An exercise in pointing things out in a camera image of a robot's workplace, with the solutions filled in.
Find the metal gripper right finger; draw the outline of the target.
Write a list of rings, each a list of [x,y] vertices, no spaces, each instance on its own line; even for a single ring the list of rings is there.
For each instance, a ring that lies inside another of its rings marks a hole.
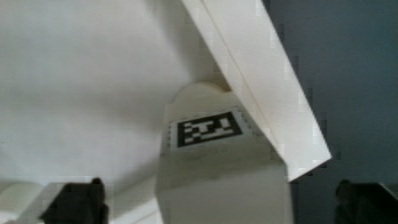
[[[398,224],[398,199],[379,183],[340,182],[335,224]]]

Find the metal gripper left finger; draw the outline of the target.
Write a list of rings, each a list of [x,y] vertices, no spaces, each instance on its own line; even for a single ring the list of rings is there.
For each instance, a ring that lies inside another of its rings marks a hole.
[[[105,184],[100,178],[89,183],[68,183],[40,216],[45,224],[109,224]]]

